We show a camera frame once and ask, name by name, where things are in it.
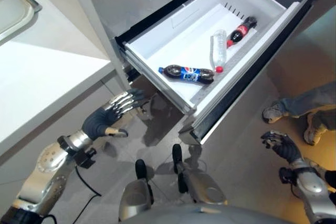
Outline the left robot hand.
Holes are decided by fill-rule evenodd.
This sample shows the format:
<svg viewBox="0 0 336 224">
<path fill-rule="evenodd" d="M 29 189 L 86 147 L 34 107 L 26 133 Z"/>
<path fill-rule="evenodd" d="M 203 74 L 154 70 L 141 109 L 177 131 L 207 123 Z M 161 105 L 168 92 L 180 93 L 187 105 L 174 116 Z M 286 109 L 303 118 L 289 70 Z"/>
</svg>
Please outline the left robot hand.
<svg viewBox="0 0 336 224">
<path fill-rule="evenodd" d="M 143 90 L 134 88 L 122 92 L 92 112 L 84 120 L 81 129 L 93 141 L 104 136 L 127 137 L 126 130 L 114 128 L 113 125 L 124 114 L 140 107 L 143 100 Z"/>
</svg>

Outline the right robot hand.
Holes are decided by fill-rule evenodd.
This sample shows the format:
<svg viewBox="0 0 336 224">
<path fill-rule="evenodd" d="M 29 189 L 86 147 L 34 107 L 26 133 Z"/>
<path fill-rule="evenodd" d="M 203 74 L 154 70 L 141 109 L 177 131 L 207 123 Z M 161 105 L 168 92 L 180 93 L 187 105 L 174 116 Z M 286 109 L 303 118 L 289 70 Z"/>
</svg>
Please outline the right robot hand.
<svg viewBox="0 0 336 224">
<path fill-rule="evenodd" d="M 264 133 L 260 138 L 267 149 L 272 149 L 289 164 L 302 159 L 300 149 L 286 133 L 271 130 Z"/>
</svg>

